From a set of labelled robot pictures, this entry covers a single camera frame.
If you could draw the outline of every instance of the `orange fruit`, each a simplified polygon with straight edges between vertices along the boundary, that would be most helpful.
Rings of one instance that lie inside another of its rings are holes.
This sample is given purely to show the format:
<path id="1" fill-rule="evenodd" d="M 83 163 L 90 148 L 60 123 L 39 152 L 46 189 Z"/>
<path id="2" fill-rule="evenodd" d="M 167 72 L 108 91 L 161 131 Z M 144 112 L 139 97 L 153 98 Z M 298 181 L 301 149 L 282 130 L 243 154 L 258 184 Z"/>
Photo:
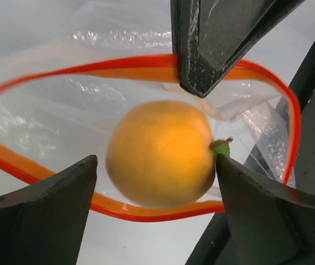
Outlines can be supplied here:
<path id="1" fill-rule="evenodd" d="M 204 113 L 175 100 L 131 109 L 115 128 L 106 171 L 119 192 L 149 208 L 174 208 L 202 197 L 215 179 L 213 135 Z"/>

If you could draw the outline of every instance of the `black metal frame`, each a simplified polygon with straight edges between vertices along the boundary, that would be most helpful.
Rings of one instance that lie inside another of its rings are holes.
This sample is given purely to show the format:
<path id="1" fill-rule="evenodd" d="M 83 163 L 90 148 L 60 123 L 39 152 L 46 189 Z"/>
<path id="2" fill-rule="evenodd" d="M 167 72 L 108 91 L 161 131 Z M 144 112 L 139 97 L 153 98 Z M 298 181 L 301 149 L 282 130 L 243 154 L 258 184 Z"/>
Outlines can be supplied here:
<path id="1" fill-rule="evenodd" d="M 303 1 L 171 0 L 180 86 L 206 97 L 259 39 Z"/>
<path id="2" fill-rule="evenodd" d="M 96 184 L 97 158 L 0 196 L 0 265 L 74 265 Z"/>
<path id="3" fill-rule="evenodd" d="M 238 264 L 315 264 L 315 195 L 224 155 L 218 155 L 216 170 Z"/>
<path id="4" fill-rule="evenodd" d="M 290 87 L 297 94 L 302 107 L 302 139 L 295 167 L 296 183 L 299 190 L 315 194 L 315 42 L 293 78 Z M 286 119 L 283 111 L 284 101 L 277 111 Z M 261 161 L 261 155 L 255 147 L 252 155 Z M 257 171 L 257 166 L 248 159 L 245 166 Z M 232 265 L 240 264 L 237 258 L 234 239 L 229 231 L 226 214 L 215 214 L 194 248 L 186 264 Z"/>

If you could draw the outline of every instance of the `green stem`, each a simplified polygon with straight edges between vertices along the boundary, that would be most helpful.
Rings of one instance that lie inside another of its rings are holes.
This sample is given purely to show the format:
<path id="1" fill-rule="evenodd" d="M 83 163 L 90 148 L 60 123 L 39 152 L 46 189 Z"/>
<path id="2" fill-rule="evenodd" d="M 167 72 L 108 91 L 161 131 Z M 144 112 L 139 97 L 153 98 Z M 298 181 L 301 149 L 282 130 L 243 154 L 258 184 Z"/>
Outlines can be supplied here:
<path id="1" fill-rule="evenodd" d="M 232 141 L 233 141 L 232 137 L 229 137 L 229 138 L 225 139 L 225 141 L 216 140 L 216 141 L 212 142 L 209 145 L 209 148 L 214 149 L 217 146 L 220 146 L 220 145 L 223 145 L 223 144 L 225 144 L 227 142 L 232 142 Z"/>

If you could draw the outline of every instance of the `plastic bag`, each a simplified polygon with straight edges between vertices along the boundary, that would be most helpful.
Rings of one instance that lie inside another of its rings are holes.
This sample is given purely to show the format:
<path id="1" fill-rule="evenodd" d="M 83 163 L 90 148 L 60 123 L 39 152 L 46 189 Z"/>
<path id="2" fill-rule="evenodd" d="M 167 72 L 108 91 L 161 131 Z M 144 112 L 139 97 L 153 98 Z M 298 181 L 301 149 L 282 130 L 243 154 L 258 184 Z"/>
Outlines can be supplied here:
<path id="1" fill-rule="evenodd" d="M 119 120 L 136 105 L 168 98 L 208 114 L 216 138 L 234 138 L 231 157 L 238 162 L 257 145 L 271 174 L 287 184 L 301 130 L 291 90 L 241 61 L 206 99 L 187 94 L 171 54 L 169 5 L 163 12 L 161 3 L 140 4 L 146 12 L 137 16 L 130 1 L 89 2 L 57 39 L 0 60 L 0 169 L 30 184 L 95 154 L 92 210 L 145 222 L 223 211 L 217 181 L 197 203 L 155 210 L 127 201 L 106 174 L 106 147 Z M 288 123 L 274 108 L 281 96 L 288 100 Z M 6 139 L 12 144 L 2 146 Z"/>

